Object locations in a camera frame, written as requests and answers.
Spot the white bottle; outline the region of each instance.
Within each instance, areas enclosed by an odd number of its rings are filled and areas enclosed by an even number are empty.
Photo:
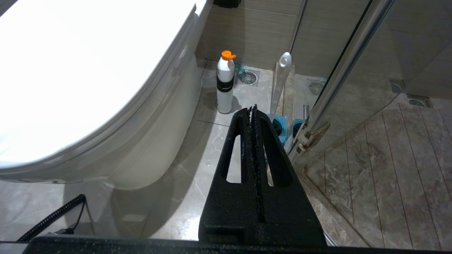
[[[232,109],[232,87],[234,86],[234,59],[229,50],[221,52],[217,64],[217,109],[220,113],[229,113]]]

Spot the orange bottle cap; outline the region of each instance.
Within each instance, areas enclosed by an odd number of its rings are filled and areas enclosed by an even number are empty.
[[[229,50],[225,50],[223,52],[221,52],[221,57],[223,58],[223,60],[231,60],[234,59],[236,57],[236,55],[233,55]]]

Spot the toilet lid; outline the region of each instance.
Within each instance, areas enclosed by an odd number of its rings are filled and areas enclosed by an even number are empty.
[[[64,151],[118,116],[193,12],[186,0],[17,1],[0,17],[0,169]]]

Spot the white toilet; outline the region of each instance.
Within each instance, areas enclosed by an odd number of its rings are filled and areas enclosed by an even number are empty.
[[[18,0],[0,17],[0,179],[147,186],[198,103],[209,0]]]

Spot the coiled cable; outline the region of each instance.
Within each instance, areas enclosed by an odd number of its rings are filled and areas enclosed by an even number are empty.
[[[23,236],[21,236],[17,241],[18,242],[28,242],[33,237],[37,236],[39,233],[41,233],[44,229],[49,227],[52,223],[54,223],[56,220],[61,218],[63,215],[65,215],[67,212],[75,208],[76,206],[83,204],[82,209],[80,211],[79,218],[77,219],[77,223],[75,224],[74,230],[77,225],[79,224],[83,208],[86,204],[86,196],[83,194],[78,195],[76,198],[70,200],[68,203],[66,203],[64,206],[60,207],[58,210],[51,213],[49,216],[47,216],[45,219],[40,221],[38,224],[36,224],[32,229],[30,229],[27,233],[25,233]]]

